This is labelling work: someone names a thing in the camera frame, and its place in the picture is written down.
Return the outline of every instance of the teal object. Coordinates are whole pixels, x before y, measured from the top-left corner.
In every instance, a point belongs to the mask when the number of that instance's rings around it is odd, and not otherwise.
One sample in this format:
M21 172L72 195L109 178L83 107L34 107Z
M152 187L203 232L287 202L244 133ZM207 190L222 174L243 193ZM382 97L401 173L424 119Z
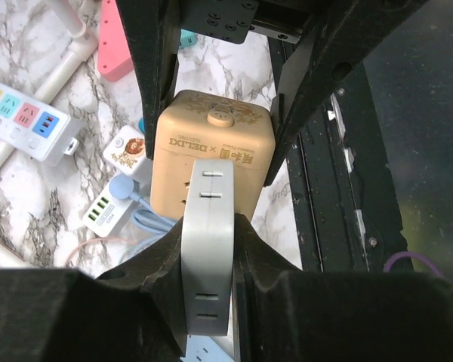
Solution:
M146 133L146 131L144 130L144 119L140 119L137 126L139 127L139 130L141 132Z
M188 30L181 30L180 49L188 48L196 44L196 34Z

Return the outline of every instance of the metal bracket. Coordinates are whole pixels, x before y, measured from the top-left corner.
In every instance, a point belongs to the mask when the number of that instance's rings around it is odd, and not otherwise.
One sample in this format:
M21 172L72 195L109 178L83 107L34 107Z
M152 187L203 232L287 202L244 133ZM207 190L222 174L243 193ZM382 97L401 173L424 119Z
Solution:
M233 162L193 165L181 235L188 334L226 336L233 269Z

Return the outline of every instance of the slot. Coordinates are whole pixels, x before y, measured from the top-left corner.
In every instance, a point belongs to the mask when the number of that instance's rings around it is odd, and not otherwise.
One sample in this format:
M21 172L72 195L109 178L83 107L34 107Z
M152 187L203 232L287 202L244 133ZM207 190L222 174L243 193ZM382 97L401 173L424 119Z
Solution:
M203 176L206 177L222 177L223 172L220 171L203 171Z
M197 293L196 299L200 300L218 300L218 294Z
M218 314L203 314L203 313L198 313L196 315L198 319L208 319L210 321L214 321L215 319L218 319Z
M221 198L221 192L200 192L200 198Z

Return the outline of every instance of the black metal plate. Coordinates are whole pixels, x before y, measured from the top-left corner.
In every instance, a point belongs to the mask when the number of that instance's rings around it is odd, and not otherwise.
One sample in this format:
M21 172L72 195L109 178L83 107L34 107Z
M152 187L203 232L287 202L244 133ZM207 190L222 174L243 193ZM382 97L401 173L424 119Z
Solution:
M181 26L191 32L241 44L257 9L256 0L183 0Z

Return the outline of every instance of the white marble table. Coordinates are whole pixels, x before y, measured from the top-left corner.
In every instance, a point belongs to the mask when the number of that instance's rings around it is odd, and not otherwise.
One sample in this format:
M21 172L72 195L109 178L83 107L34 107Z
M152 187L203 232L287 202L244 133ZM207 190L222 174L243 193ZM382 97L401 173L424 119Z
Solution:
M100 3L72 4L97 29ZM59 63L68 42L66 31L43 1L0 0L1 82L33 94ZM200 36L197 45L180 52L177 91L182 89L269 108L275 90L267 40L250 34L243 45L234 45ZM94 237L81 218L114 171L102 151L123 125L136 126L142 113L134 73L109 83L97 71L97 53L52 104L87 123L74 156L52 169L14 152L0 170L0 241L39 267L63 266L78 243ZM274 184L264 189L252 223L267 243L300 267L285 165ZM128 225L122 237L140 241L143 233ZM97 276L117 265L128 247L118 242L91 245L69 266Z

